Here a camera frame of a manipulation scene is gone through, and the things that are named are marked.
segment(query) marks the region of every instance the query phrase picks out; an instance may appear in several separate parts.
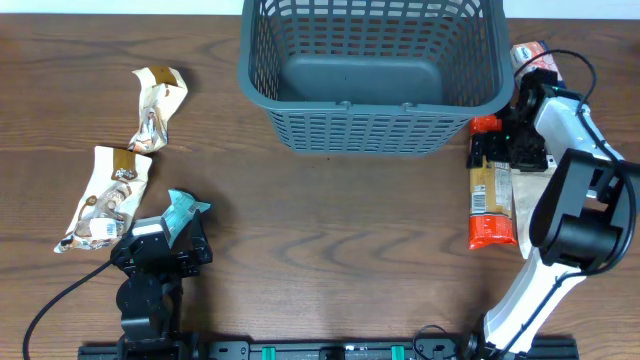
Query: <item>wood grain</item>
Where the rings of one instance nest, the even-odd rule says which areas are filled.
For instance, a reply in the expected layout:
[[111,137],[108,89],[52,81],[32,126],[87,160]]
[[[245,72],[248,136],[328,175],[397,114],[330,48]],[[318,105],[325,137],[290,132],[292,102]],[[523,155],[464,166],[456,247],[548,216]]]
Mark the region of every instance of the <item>wood grain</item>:
[[[640,23],[510,22],[514,43],[547,40],[587,55],[599,86],[593,118],[640,161]],[[408,337],[426,323],[462,332],[504,295],[517,249],[467,250],[465,130],[421,159],[298,156],[280,144],[236,82],[240,18],[0,15],[0,358],[55,294],[108,250],[52,252],[82,195],[95,145],[124,147],[137,127],[130,72],[170,65],[190,93],[154,156],[138,215],[160,214],[167,189],[215,203],[215,254],[186,282],[185,329],[256,340]],[[571,87],[588,76],[559,58]],[[640,357],[640,246],[615,272],[578,286],[544,325],[573,334],[583,359]],[[121,335],[124,275],[108,269],[48,313],[34,359],[73,358]]]

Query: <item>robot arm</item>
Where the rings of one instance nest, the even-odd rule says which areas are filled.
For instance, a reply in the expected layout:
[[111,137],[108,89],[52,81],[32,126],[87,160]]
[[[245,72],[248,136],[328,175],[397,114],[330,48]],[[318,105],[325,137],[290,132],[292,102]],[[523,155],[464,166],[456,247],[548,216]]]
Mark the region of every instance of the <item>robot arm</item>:
[[[559,165],[531,218],[534,249],[506,296],[484,317],[482,334],[474,340],[476,350],[466,353],[472,359],[491,359],[505,349],[512,358],[526,354],[553,309],[586,278],[582,274],[620,255],[622,237],[629,231],[628,193],[611,159],[576,115],[580,95],[545,83],[542,79],[548,75],[531,74],[523,80],[518,113],[529,119]],[[604,144],[588,107],[583,109],[586,124]],[[604,146],[625,168],[634,187],[640,185],[640,166],[624,162],[608,144]],[[606,209],[585,207],[588,197]]]

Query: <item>green connector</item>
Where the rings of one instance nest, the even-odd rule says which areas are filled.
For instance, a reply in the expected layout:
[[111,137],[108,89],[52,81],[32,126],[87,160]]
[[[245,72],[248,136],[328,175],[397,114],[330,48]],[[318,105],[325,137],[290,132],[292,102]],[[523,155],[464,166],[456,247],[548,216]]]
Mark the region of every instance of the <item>green connector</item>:
[[391,360],[404,360],[404,346],[391,347]]
[[262,360],[276,360],[276,348],[262,348]]

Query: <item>snack bag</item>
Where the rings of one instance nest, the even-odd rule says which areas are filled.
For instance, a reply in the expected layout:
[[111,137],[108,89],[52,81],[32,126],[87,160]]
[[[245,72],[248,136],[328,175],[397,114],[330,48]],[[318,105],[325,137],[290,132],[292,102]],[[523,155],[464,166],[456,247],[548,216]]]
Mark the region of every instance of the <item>snack bag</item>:
[[168,66],[151,66],[133,72],[140,80],[138,132],[128,149],[140,154],[159,150],[169,143],[169,119],[187,96],[180,73]]
[[472,250],[491,244],[517,244],[512,223],[511,166],[507,161],[489,160],[486,150],[497,148],[486,142],[499,137],[501,131],[502,121],[495,116],[471,120],[468,167],[471,177],[469,249]]
[[[547,47],[547,44],[544,41],[533,41],[515,45],[513,48],[511,48],[511,64],[513,65],[513,71],[517,71],[522,65],[524,65],[524,63],[529,61],[531,58],[548,50],[549,47]],[[522,70],[520,74],[518,74],[518,77],[516,78],[516,84],[520,86],[522,78],[526,74],[538,68],[557,72],[558,86],[561,88],[565,87],[565,83],[562,80],[560,71],[558,70],[558,65],[556,65],[556,61],[553,59],[553,55],[551,54],[543,56],[535,60],[533,63],[527,65],[527,67],[524,68],[524,70]]]
[[147,186],[151,159],[127,150],[95,148],[93,174],[57,253],[94,250],[127,232]]

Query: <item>wire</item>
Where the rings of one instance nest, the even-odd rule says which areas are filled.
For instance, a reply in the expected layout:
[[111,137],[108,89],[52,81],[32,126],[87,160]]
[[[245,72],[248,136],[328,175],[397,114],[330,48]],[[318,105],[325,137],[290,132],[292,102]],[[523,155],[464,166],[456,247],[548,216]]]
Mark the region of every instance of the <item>wire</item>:
[[84,284],[85,282],[90,280],[92,277],[94,277],[94,276],[98,275],[99,273],[101,273],[104,269],[108,268],[112,263],[113,263],[112,260],[107,261],[106,263],[101,265],[99,268],[97,268],[93,272],[91,272],[89,275],[83,277],[82,279],[76,281],[73,285],[71,285],[68,288],[62,290],[62,292],[60,292],[60,294],[56,295],[56,297],[51,299],[51,301],[49,301],[47,303],[47,305],[45,305],[42,308],[42,310],[40,310],[40,312],[38,312],[36,317],[33,318],[33,321],[31,321],[31,324],[29,325],[29,328],[27,329],[27,332],[24,334],[24,340],[22,341],[22,357],[24,358],[24,360],[30,360],[31,359],[31,357],[29,356],[29,340],[31,339],[31,334],[33,333],[33,330],[36,328],[36,325],[38,325],[38,322],[40,321],[40,319],[42,319],[44,314],[47,311],[49,311],[49,309],[51,309],[53,307],[53,305],[55,305],[58,301],[60,301],[60,299],[62,299],[65,295],[67,295],[68,293],[72,292],[78,286]]
[[594,143],[596,144],[598,149],[600,149],[600,151],[602,151],[607,157],[609,157],[609,159],[611,160],[611,163],[613,164],[614,169],[618,173],[618,176],[620,176],[620,178],[622,179],[622,182],[623,182],[625,188],[627,189],[627,195],[629,196],[629,223],[628,223],[628,226],[627,226],[627,232],[626,232],[625,236],[622,237],[624,240],[622,242],[622,246],[621,246],[620,251],[617,252],[617,255],[613,259],[611,259],[611,261],[609,261],[607,264],[605,264],[601,268],[598,268],[598,269],[595,269],[595,270],[590,270],[590,271],[580,271],[578,273],[572,273],[572,274],[564,274],[564,275],[560,276],[559,278],[557,278],[556,282],[553,284],[553,287],[551,288],[551,290],[547,293],[547,295],[544,297],[544,299],[542,300],[540,305],[538,305],[538,307],[535,309],[535,311],[531,314],[531,316],[529,317],[527,322],[522,324],[522,327],[520,328],[520,330],[509,341],[507,346],[505,346],[504,349],[502,349],[500,351],[500,353],[498,353],[498,355],[496,357],[492,357],[492,359],[496,359],[496,360],[500,360],[500,359],[504,358],[504,356],[509,352],[511,347],[513,347],[513,345],[518,341],[520,336],[522,336],[522,334],[524,334],[525,331],[527,331],[529,326],[531,326],[531,324],[535,321],[535,319],[538,317],[540,312],[542,312],[542,310],[547,305],[547,303],[549,303],[549,301],[551,300],[553,295],[556,293],[556,291],[560,287],[562,287],[562,283],[564,283],[566,280],[574,278],[574,277],[582,277],[582,276],[587,276],[588,277],[588,276],[600,275],[600,274],[603,274],[603,273],[605,273],[607,271],[610,271],[611,269],[616,267],[616,265],[618,265],[618,263],[622,260],[622,258],[626,255],[627,251],[629,250],[629,247],[631,246],[631,242],[633,241],[633,234],[635,233],[636,216],[637,216],[636,195],[635,195],[635,191],[633,189],[633,183],[631,182],[631,178],[629,177],[629,174],[627,173],[627,171],[624,168],[624,166],[620,163],[618,158],[607,148],[607,142],[604,139],[601,140],[601,139],[598,138],[598,136],[596,135],[595,131],[587,123],[587,120],[584,117],[584,109],[583,109],[584,104],[587,103],[587,100],[589,100],[589,97],[591,96],[591,94],[593,94],[593,90],[595,89],[596,84],[598,82],[598,76],[596,75],[596,70],[595,70],[595,67],[593,66],[593,64],[591,64],[591,62],[589,62],[589,60],[587,60],[587,58],[584,57],[582,54],[579,54],[579,53],[576,53],[576,52],[573,52],[573,51],[570,51],[570,50],[562,50],[562,49],[549,50],[549,51],[545,51],[543,53],[540,53],[540,54],[534,56],[529,61],[524,63],[515,72],[514,77],[517,77],[518,74],[520,74],[520,72],[522,72],[522,70],[525,67],[527,67],[529,64],[534,62],[536,59],[538,59],[540,57],[543,57],[543,56],[546,56],[546,55],[549,55],[549,54],[554,54],[554,53],[572,55],[572,56],[582,60],[582,62],[584,62],[589,67],[589,70],[591,71],[591,75],[592,75],[592,78],[593,78],[593,80],[591,82],[591,87],[589,88],[589,92],[587,92],[587,95],[585,95],[585,97],[582,100],[580,100],[580,102],[578,103],[578,106],[576,107],[576,115],[578,116],[578,119],[580,120],[580,123],[582,124],[584,129],[587,131],[587,133],[589,133],[589,136],[594,141]]
[[[418,336],[420,334],[422,334],[427,329],[438,329],[438,330],[442,331],[443,333],[445,333],[446,335],[448,335],[448,333],[447,333],[447,331],[445,329],[441,328],[438,325],[425,325],[422,329],[418,330],[418,332],[413,336],[413,341],[412,341],[412,343],[413,343],[413,351],[416,354],[420,355],[420,357],[422,357],[425,360],[433,360],[433,358],[427,357],[427,355],[425,355],[422,351],[418,350],[418,347],[416,346],[416,343],[418,341]],[[445,356],[442,359],[443,360],[453,359],[453,358],[456,357],[456,353],[457,353],[457,350],[454,349],[453,354],[451,354],[449,356]]]

